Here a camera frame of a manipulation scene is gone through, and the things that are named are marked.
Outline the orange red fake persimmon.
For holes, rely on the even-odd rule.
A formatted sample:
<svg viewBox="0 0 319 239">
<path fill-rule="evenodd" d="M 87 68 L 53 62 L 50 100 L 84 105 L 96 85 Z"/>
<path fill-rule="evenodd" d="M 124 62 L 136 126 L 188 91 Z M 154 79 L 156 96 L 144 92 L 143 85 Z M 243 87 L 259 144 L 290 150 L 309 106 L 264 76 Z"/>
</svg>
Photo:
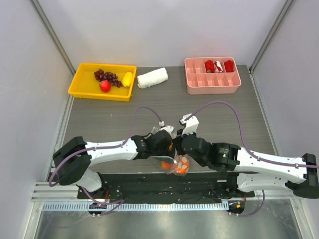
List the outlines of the orange red fake persimmon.
<svg viewBox="0 0 319 239">
<path fill-rule="evenodd" d="M 170 170 L 172 167 L 172 164 L 163 161 L 163 162 L 161 162 L 161 167 L 163 170 Z"/>
</svg>

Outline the clear zip top bag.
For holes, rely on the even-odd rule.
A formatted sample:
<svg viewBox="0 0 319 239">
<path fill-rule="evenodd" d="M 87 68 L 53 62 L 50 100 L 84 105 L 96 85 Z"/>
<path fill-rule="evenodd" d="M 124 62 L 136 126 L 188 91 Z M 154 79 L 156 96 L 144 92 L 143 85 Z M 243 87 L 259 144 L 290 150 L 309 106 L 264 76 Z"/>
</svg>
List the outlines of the clear zip top bag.
<svg viewBox="0 0 319 239">
<path fill-rule="evenodd" d="M 153 127 L 151 133 L 152 134 L 155 134 L 156 132 L 160 131 L 160 128 L 159 127 Z M 176 132 L 175 132 L 175 129 L 174 129 L 174 132 L 173 132 L 173 136 L 174 138 L 173 139 L 173 144 L 174 144 L 174 139 L 176 137 Z M 179 175 L 179 174 L 176 174 L 174 169 L 177 165 L 177 163 L 179 162 L 179 160 L 181 160 L 182 158 L 186 158 L 188 161 L 189 161 L 189 157 L 188 156 L 184 156 L 184 155 L 178 155 L 177 154 L 177 151 L 176 151 L 176 148 L 175 148 L 175 155 L 174 155 L 174 158 L 171 158 L 171 157 L 168 157 L 168 156 L 150 156 L 150 159 L 152 161 L 157 161 L 157 165 L 161 167 L 161 162 L 167 162 L 167 163 L 171 163 L 172 164 L 172 167 L 170 170 L 163 170 L 162 171 L 166 174 L 174 174 L 176 176 L 185 176 L 186 174 L 184 175 Z"/>
</svg>

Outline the yellow fake mango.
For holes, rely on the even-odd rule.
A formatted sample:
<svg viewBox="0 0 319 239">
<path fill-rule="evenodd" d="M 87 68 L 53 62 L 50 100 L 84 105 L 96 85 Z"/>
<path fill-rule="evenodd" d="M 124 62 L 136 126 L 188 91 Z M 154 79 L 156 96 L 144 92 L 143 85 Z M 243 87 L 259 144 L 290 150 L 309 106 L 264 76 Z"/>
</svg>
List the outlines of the yellow fake mango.
<svg viewBox="0 0 319 239">
<path fill-rule="evenodd" d="M 130 87 L 130 85 L 132 83 L 132 79 L 133 79 L 132 72 L 127 72 L 122 78 L 123 87 L 126 87 L 126 88 Z"/>
</svg>

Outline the red fake tomato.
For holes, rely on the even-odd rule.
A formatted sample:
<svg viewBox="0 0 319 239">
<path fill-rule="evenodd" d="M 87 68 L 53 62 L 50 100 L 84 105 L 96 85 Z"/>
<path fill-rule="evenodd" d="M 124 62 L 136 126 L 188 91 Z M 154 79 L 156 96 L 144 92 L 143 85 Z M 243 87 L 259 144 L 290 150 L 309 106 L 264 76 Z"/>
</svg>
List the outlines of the red fake tomato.
<svg viewBox="0 0 319 239">
<path fill-rule="evenodd" d="M 102 92 L 107 93 L 110 91 L 112 85 L 109 81 L 104 80 L 104 81 L 100 82 L 99 87 L 100 87 Z"/>
</svg>

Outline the purple fake grape bunch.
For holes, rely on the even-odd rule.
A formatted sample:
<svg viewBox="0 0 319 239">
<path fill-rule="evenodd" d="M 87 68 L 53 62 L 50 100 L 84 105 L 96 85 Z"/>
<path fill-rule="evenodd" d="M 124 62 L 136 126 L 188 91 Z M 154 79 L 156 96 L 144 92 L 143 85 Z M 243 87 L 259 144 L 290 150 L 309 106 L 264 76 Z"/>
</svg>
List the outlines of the purple fake grape bunch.
<svg viewBox="0 0 319 239">
<path fill-rule="evenodd" d="M 104 72 L 102 69 L 97 70 L 94 72 L 94 77 L 97 81 L 108 81 L 111 85 L 116 87 L 122 87 L 123 84 L 119 80 L 118 76 L 112 72 Z"/>
</svg>

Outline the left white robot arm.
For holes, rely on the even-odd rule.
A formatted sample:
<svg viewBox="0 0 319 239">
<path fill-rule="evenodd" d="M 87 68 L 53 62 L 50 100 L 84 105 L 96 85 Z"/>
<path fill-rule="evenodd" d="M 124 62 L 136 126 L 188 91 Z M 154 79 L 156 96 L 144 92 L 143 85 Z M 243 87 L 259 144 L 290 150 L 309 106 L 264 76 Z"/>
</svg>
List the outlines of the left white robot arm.
<svg viewBox="0 0 319 239">
<path fill-rule="evenodd" d="M 89 167 L 117 160 L 157 159 L 174 164 L 175 148 L 171 134 L 160 130 L 148 135 L 134 135 L 117 142 L 85 142 L 77 136 L 67 142 L 53 155 L 55 171 L 49 185 L 61 186 L 76 184 L 83 187 L 94 198 L 100 199 L 106 193 L 106 186 L 97 172 Z"/>
</svg>

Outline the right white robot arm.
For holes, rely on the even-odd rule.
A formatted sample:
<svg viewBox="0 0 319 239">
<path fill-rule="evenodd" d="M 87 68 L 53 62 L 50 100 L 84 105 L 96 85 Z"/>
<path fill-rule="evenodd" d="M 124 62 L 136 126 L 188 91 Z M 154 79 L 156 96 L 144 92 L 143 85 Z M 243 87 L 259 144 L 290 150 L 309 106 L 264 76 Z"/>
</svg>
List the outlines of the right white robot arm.
<svg viewBox="0 0 319 239">
<path fill-rule="evenodd" d="M 179 134 L 173 144 L 178 155 L 186 155 L 200 166 L 217 172 L 235 172 L 225 184 L 229 196 L 256 190 L 290 190 L 306 199 L 319 197 L 318 165 L 313 154 L 281 157 L 249 151 L 229 143 L 210 143 L 195 133 Z"/>
</svg>

